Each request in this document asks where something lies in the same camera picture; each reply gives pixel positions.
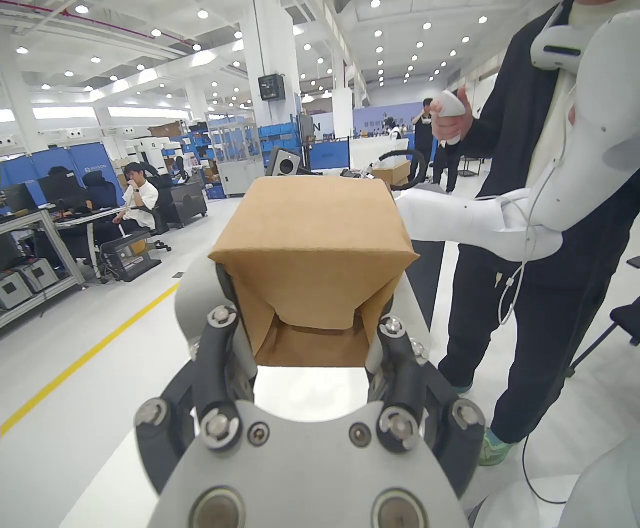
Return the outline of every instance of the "yellow floor line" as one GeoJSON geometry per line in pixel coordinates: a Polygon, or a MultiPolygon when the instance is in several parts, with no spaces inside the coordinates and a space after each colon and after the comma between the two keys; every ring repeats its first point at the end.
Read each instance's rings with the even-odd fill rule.
{"type": "Polygon", "coordinates": [[[63,373],[61,373],[55,380],[50,382],[45,388],[39,391],[33,398],[31,398],[27,403],[25,403],[22,407],[20,407],[2,426],[0,426],[0,438],[5,436],[12,427],[14,427],[20,420],[22,420],[27,414],[29,414],[35,407],[42,402],[49,394],[51,394],[54,390],[56,390],[60,385],[62,385],[65,381],[67,381],[75,372],[80,370],[84,365],[86,365],[92,358],[98,355],[99,352],[104,350],[104,348],[111,343],[114,339],[116,339],[119,335],[121,335],[126,329],[130,328],[134,323],[142,319],[145,315],[147,315],[151,310],[153,310],[158,304],[164,301],[167,297],[170,297],[176,290],[178,289],[178,284],[174,284],[171,286],[166,292],[164,292],[160,297],[149,303],[147,306],[142,308],[137,314],[131,317],[128,321],[121,324],[118,328],[116,328],[113,332],[111,332],[107,337],[105,337],[102,341],[100,341],[96,346],[92,347],[89,352],[84,354],[79,360],[73,363],[70,367],[68,367],[63,373]]]}

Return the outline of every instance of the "black jacket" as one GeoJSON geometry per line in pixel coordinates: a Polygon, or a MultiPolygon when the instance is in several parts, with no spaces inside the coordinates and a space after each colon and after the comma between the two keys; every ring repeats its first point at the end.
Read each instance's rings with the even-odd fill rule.
{"type": "MultiPolygon", "coordinates": [[[[568,23],[572,4],[572,0],[564,2],[557,25],[568,23]]],[[[558,71],[534,68],[530,50],[554,10],[530,22],[513,37],[495,88],[480,118],[474,121],[459,145],[460,154],[493,158],[491,173],[479,196],[501,195],[526,186],[533,152],[559,75],[558,71]]],[[[556,254],[528,263],[524,280],[554,287],[583,288],[592,280],[611,277],[627,247],[631,226],[639,212],[640,172],[637,172],[615,195],[563,234],[563,246],[556,254]]],[[[492,253],[479,252],[481,258],[509,275],[518,267],[492,253]]]]}

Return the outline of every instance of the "hand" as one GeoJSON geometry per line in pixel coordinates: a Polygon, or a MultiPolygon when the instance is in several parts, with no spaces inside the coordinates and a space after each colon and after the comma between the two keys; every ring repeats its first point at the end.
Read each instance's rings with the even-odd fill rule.
{"type": "Polygon", "coordinates": [[[467,110],[463,116],[457,117],[440,117],[438,114],[442,111],[442,105],[439,101],[434,100],[431,103],[432,130],[433,136],[438,141],[449,141],[460,135],[460,139],[464,140],[469,133],[471,125],[474,123],[471,105],[467,99],[467,89],[463,86],[458,90],[458,99],[465,105],[467,110]]]}

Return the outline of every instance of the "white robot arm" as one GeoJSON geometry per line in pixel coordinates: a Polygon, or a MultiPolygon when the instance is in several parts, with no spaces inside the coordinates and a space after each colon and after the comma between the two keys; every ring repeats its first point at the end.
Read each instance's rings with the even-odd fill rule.
{"type": "MultiPolygon", "coordinates": [[[[638,49],[640,11],[617,15],[595,32],[578,68],[572,134],[533,188],[485,200],[403,191],[396,201],[411,238],[471,244],[513,262],[558,251],[562,232],[640,168],[638,49]]],[[[446,115],[464,112],[449,92],[440,101],[446,115]]]]}

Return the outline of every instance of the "sneaker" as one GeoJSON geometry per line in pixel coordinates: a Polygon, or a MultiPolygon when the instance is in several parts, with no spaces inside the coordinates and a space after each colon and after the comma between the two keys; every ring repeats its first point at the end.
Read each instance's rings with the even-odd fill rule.
{"type": "Polygon", "coordinates": [[[487,429],[484,433],[484,442],[482,451],[480,452],[480,461],[478,465],[481,467],[497,466],[504,462],[509,451],[515,444],[505,444],[500,438],[495,436],[491,429],[487,429]]]}

